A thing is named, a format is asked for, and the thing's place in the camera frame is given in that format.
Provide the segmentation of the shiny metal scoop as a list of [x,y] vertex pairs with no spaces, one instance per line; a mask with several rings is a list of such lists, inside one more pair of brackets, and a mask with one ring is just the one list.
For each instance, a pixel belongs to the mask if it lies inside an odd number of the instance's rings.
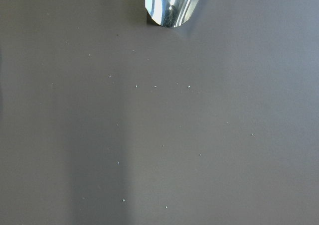
[[145,8],[158,25],[176,28],[191,18],[199,0],[145,0]]

